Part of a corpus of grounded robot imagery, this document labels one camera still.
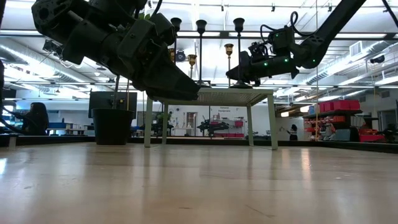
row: monitor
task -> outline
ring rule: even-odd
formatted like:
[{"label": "monitor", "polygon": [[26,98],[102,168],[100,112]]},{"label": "monitor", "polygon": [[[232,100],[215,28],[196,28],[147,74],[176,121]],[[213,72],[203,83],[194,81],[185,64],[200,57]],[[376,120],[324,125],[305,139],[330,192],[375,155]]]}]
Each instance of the monitor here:
[{"label": "monitor", "polygon": [[[92,118],[92,109],[111,109],[113,104],[113,91],[92,91],[90,93],[90,103],[88,106],[88,117]],[[116,109],[127,109],[127,95],[126,93],[118,93]],[[129,93],[129,111],[133,111],[133,119],[137,114],[137,93]]]}]

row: desk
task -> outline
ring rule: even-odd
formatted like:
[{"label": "desk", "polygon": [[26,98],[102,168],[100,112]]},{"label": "desk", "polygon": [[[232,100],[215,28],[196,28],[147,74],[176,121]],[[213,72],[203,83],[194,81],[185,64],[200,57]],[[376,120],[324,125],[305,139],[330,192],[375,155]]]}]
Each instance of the desk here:
[{"label": "desk", "polygon": [[[269,124],[271,128],[271,145],[272,149],[278,148],[277,141],[277,130],[275,123],[275,109],[274,109],[274,91],[273,90],[258,90],[258,89],[230,89],[230,88],[201,88],[198,92],[198,99],[193,101],[185,100],[168,100],[165,98],[157,97],[155,100],[160,101],[164,104],[164,111],[169,110],[169,105],[190,105],[190,106],[243,106],[248,110],[248,135],[249,145],[253,146],[253,131],[252,131],[252,116],[251,107],[261,102],[264,99],[268,99],[268,110],[269,110]],[[146,109],[146,123],[152,123],[152,99],[147,99]],[[163,136],[162,144],[166,144],[167,135],[167,120],[163,120]],[[145,147],[150,147],[150,126],[145,126]]]},{"label": "desk", "polygon": [[47,134],[49,134],[50,131],[53,131],[53,134],[56,134],[57,131],[65,131],[65,134],[72,135],[74,131],[77,131],[77,135],[84,135],[85,134],[85,129],[67,129],[67,128],[47,128]]}]

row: person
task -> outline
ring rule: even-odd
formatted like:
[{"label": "person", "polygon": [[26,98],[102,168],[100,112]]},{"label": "person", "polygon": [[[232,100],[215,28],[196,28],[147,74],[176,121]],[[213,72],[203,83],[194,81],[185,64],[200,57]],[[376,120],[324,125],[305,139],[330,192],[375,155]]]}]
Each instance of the person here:
[{"label": "person", "polygon": [[297,126],[295,124],[292,124],[290,131],[286,130],[286,132],[290,135],[290,137],[289,137],[290,141],[299,140],[297,137]]},{"label": "person", "polygon": [[22,130],[27,131],[31,135],[47,135],[45,130],[49,126],[49,115],[43,103],[30,104],[30,111],[25,114]]},{"label": "person", "polygon": [[382,132],[387,142],[395,142],[395,135],[398,135],[398,130],[395,124],[388,124],[387,128]]}]

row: black robotic arm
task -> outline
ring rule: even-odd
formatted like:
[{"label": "black robotic arm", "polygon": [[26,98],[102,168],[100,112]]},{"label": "black robotic arm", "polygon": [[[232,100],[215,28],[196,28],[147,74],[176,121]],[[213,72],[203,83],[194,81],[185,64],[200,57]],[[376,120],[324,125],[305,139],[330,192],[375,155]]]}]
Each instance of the black robotic arm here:
[{"label": "black robotic arm", "polygon": [[132,81],[149,97],[195,100],[199,86],[172,63],[168,45],[173,25],[160,13],[132,17],[147,0],[38,0],[36,29],[62,45],[60,58],[81,64],[84,57]]},{"label": "black robotic arm", "polygon": [[[312,34],[301,34],[295,28],[294,24],[297,21],[296,12],[293,12],[290,18],[290,27],[285,26],[282,29],[273,29],[267,25],[262,25],[261,28],[267,27],[272,32],[268,35],[267,40],[263,39],[263,43],[255,42],[249,47],[251,55],[246,51],[240,52],[242,66],[240,79],[246,83],[255,82],[259,84],[260,78],[271,78],[274,75],[284,73],[291,73],[292,78],[295,78],[299,73],[297,67],[307,69],[317,67],[325,56],[331,41],[344,28],[365,1],[341,0],[326,21]],[[398,24],[388,3],[385,0],[383,0],[383,3],[394,19],[394,22]],[[307,38],[301,44],[296,44],[294,41],[295,32],[305,35]],[[272,46],[272,53],[274,55],[268,54],[266,45]],[[226,72],[226,76],[233,80],[239,80],[238,67]]]}]

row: wooden floor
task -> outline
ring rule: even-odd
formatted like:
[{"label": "wooden floor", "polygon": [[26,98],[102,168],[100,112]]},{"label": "wooden floor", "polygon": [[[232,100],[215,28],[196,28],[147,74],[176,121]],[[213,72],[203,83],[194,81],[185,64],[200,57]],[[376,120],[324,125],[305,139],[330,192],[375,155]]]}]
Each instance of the wooden floor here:
[{"label": "wooden floor", "polygon": [[398,155],[93,143],[0,151],[0,223],[397,223]]}]

